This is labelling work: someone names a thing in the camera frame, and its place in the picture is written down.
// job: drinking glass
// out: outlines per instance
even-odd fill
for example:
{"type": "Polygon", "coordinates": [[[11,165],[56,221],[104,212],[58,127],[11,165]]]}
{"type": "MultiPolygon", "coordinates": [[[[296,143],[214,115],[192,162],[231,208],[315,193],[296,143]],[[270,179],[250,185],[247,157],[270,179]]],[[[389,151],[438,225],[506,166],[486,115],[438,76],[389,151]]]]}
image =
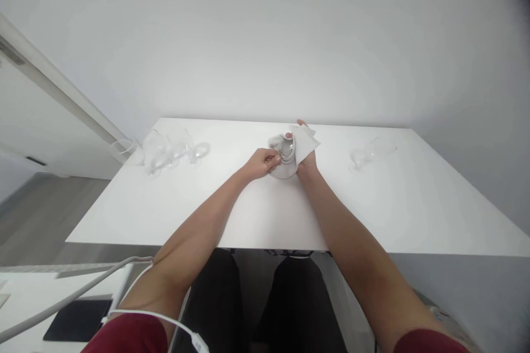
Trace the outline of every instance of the drinking glass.
{"type": "Polygon", "coordinates": [[[136,142],[129,139],[121,139],[109,146],[109,152],[122,164],[143,165],[144,151],[138,147],[136,142]]]}
{"type": "Polygon", "coordinates": [[[145,169],[151,179],[160,175],[161,168],[173,168],[176,165],[174,159],[168,157],[167,142],[157,130],[143,130],[137,140],[144,149],[145,169]]]}
{"type": "Polygon", "coordinates": [[[167,140],[175,158],[188,156],[189,163],[194,167],[199,167],[202,158],[210,152],[210,144],[207,142],[194,145],[193,139],[186,129],[171,131],[167,135],[167,140]]]}
{"type": "Polygon", "coordinates": [[[350,163],[348,168],[353,174],[358,175],[368,164],[384,160],[397,148],[397,145],[389,139],[377,137],[368,142],[364,149],[350,153],[353,163],[350,163]]]}

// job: black pants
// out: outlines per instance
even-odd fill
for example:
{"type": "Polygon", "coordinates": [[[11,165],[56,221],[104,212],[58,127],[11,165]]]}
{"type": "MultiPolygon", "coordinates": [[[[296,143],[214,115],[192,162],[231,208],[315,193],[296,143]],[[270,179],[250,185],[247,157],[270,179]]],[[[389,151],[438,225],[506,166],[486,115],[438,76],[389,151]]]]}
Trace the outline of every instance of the black pants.
{"type": "MultiPolygon", "coordinates": [[[[248,351],[239,268],[230,252],[214,250],[193,283],[182,323],[200,334],[211,353],[248,351]]],[[[346,352],[322,273],[310,258],[278,265],[254,340],[268,344],[270,352],[346,352]]],[[[173,352],[195,352],[182,330],[173,352]]]]}

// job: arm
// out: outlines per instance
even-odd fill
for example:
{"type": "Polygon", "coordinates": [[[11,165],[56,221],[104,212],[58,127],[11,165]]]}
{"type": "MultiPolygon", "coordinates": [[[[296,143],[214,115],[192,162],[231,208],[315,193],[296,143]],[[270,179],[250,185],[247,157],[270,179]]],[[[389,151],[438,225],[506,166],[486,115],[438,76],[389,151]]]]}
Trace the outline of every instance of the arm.
{"type": "Polygon", "coordinates": [[[414,329],[445,334],[383,247],[333,193],[316,166],[315,152],[299,165],[298,177],[327,246],[383,351],[392,352],[397,341],[414,329]]]}
{"type": "MultiPolygon", "coordinates": [[[[276,151],[256,150],[171,235],[156,254],[153,268],[138,280],[119,308],[151,311],[177,319],[186,292],[217,246],[239,194],[249,182],[266,175],[279,162],[276,151]]],[[[174,325],[162,323],[169,343],[174,325]]]]}

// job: white table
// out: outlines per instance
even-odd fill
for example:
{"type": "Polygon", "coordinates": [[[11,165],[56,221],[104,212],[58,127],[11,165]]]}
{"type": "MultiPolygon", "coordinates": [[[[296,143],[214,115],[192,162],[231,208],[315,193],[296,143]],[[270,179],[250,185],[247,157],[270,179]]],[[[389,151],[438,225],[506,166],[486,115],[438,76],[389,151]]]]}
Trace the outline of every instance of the white table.
{"type": "MultiPolygon", "coordinates": [[[[530,256],[530,238],[413,130],[312,125],[322,142],[319,169],[342,202],[392,253],[530,256]],[[363,175],[348,170],[349,151],[391,138],[397,151],[363,175]]],[[[159,119],[166,134],[187,128],[211,144],[199,168],[182,161],[148,180],[124,166],[67,242],[162,245],[175,229],[270,136],[288,124],[159,119]]],[[[326,250],[296,176],[252,182],[232,210],[220,247],[326,250]]]]}
{"type": "MultiPolygon", "coordinates": [[[[113,299],[123,294],[124,282],[132,265],[119,269],[85,293],[82,298],[112,295],[113,299]]],[[[103,272],[56,279],[57,273],[0,273],[0,280],[7,283],[0,294],[10,294],[0,308],[0,331],[4,331],[31,316],[47,309],[54,303],[79,290],[103,272]]],[[[15,336],[0,345],[0,353],[79,353],[85,342],[44,341],[55,314],[35,327],[15,336]]]]}

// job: person's left hand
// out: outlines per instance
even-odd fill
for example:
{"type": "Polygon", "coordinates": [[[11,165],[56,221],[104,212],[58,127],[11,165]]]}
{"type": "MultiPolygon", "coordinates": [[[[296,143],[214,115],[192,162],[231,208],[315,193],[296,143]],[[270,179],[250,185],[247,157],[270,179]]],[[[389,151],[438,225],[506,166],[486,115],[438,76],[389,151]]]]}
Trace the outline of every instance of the person's left hand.
{"type": "Polygon", "coordinates": [[[240,171],[249,180],[254,180],[274,170],[281,161],[278,152],[274,149],[258,149],[240,171]]]}

